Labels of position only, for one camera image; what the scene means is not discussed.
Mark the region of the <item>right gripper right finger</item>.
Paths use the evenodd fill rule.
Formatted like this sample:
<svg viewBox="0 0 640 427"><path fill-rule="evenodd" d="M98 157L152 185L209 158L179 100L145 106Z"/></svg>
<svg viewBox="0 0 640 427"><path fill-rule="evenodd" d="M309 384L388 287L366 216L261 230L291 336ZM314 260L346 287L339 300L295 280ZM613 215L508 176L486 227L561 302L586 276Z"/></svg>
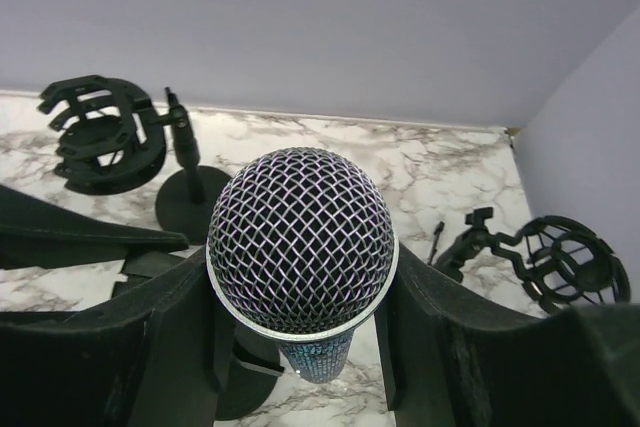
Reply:
<svg viewBox="0 0 640 427"><path fill-rule="evenodd" d="M635 426L639 309L539 319L399 251L376 315L387 406L399 426Z"/></svg>

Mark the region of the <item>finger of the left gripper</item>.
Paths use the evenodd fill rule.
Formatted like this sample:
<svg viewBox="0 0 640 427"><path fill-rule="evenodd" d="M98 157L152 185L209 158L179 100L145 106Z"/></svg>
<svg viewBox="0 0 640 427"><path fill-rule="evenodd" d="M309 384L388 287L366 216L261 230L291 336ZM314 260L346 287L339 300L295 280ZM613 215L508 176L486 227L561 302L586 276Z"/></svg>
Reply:
<svg viewBox="0 0 640 427"><path fill-rule="evenodd" d="M1 268L51 270L188 247L184 235L96 220L1 187Z"/></svg>

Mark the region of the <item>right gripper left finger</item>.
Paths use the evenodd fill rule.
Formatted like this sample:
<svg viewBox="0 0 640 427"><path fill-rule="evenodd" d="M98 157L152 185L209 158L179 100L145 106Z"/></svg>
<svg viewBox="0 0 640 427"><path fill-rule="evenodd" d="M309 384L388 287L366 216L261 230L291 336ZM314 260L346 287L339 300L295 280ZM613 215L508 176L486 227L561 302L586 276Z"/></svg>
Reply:
<svg viewBox="0 0 640 427"><path fill-rule="evenodd" d="M213 425L215 313L202 250L83 311L2 313L2 425Z"/></svg>

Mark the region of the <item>clip round-base stand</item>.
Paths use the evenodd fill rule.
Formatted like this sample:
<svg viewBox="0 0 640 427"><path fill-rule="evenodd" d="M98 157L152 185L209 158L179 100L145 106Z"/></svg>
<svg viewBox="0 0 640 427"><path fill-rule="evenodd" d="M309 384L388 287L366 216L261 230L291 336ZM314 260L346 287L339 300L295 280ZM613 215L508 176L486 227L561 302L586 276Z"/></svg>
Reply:
<svg viewBox="0 0 640 427"><path fill-rule="evenodd" d="M128 258L123 267L128 280L114 292L149 287L188 269L190 283L151 316L153 356L143 384L158 401L164 400L160 388L178 389L171 412L184 412L172 426L184 425L198 409L204 426L244 418L269 397L284 368L275 343L241 326L222 306L210 284L203 247L188 257L152 252Z"/></svg>

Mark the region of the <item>glitter microphone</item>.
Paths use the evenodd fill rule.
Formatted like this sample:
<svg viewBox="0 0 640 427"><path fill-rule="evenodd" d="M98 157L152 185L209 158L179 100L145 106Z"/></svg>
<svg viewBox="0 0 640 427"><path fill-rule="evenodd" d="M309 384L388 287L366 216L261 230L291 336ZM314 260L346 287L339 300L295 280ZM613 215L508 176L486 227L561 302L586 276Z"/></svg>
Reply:
<svg viewBox="0 0 640 427"><path fill-rule="evenodd" d="M302 379L323 384L340 375L355 330L385 299L399 240L361 168L324 149L290 147L227 183L205 251L230 315L274 341Z"/></svg>

